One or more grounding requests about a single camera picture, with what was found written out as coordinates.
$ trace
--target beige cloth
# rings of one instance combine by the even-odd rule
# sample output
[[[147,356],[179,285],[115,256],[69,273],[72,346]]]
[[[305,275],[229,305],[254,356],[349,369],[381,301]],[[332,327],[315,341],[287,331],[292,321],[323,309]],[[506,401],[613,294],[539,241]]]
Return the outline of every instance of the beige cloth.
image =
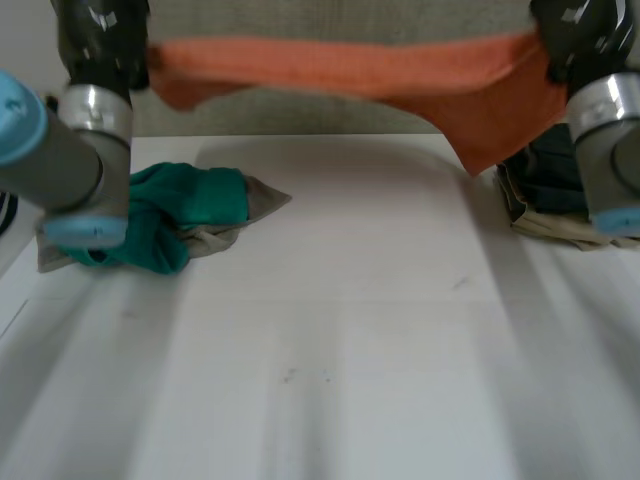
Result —
[[[553,215],[536,212],[524,198],[504,165],[498,167],[496,178],[509,210],[511,228],[518,233],[549,240],[567,241],[583,251],[595,250],[607,245],[616,245],[620,248],[640,246],[640,239],[637,238],[611,237],[597,232],[589,223],[586,214]]]
[[[200,225],[190,230],[175,232],[187,245],[190,258],[206,257],[228,249],[236,242],[244,227],[272,214],[291,200],[289,195],[265,185],[254,177],[245,176],[245,183],[249,220],[237,225]],[[75,263],[75,260],[49,243],[41,229],[36,233],[36,239],[40,273],[52,272]]]

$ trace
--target teal fabric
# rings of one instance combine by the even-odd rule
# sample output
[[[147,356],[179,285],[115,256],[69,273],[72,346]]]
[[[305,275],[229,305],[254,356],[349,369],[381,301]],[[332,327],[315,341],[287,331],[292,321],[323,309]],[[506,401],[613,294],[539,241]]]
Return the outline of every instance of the teal fabric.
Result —
[[[129,264],[156,273],[177,273],[189,261],[176,229],[235,225],[249,218],[247,189],[239,170],[201,170],[160,163],[131,175],[129,228],[123,245],[108,250],[65,249],[89,266]]]

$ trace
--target orange towel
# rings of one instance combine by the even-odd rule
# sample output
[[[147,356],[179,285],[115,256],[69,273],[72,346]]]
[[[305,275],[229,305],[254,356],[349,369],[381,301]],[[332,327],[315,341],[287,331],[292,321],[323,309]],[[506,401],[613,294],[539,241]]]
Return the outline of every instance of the orange towel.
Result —
[[[433,123],[472,175],[564,115],[547,65],[535,33],[407,47],[194,38],[149,52],[151,85],[176,109],[258,85],[367,98]]]

